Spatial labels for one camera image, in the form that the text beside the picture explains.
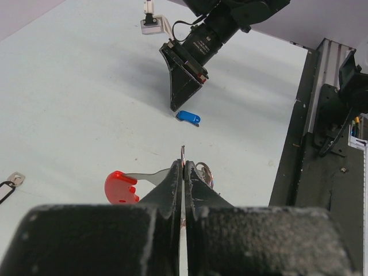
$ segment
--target metal ring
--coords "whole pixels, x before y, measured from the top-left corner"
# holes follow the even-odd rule
[[[184,168],[185,166],[185,146],[184,145],[182,145],[181,158],[182,158],[182,167]]]
[[[207,166],[206,163],[203,163],[203,162],[198,162],[196,164],[196,168],[199,166],[199,165],[202,165],[203,168],[202,168],[202,172],[203,172],[203,175],[202,175],[202,180],[211,188],[213,189],[213,185],[214,185],[214,181],[213,181],[213,174],[210,170],[210,168]]]

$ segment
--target blue object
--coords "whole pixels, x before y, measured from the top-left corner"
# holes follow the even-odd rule
[[[180,121],[186,121],[193,125],[199,126],[199,123],[201,121],[201,118],[198,115],[195,115],[193,113],[190,113],[188,111],[179,111],[177,114],[177,119]]]

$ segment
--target key ring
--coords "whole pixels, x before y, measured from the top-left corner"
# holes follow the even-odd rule
[[[198,169],[198,166],[202,166],[202,169],[200,170],[201,172],[201,177],[202,180],[211,188],[213,189],[213,185],[214,185],[214,181],[213,181],[213,175],[212,172],[210,170],[210,168],[207,166],[206,163],[204,162],[198,162],[196,164],[196,169]]]

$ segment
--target red object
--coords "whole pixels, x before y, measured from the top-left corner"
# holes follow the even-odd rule
[[[111,173],[105,181],[105,194],[111,204],[134,204],[139,201],[135,194],[137,179],[125,176],[121,171]]]

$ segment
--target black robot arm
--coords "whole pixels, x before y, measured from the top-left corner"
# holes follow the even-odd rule
[[[170,109],[177,111],[208,80],[203,67],[238,31],[248,33],[251,25],[270,18],[290,0],[184,0],[189,9],[203,18],[181,44],[173,39],[160,52],[170,71]]]

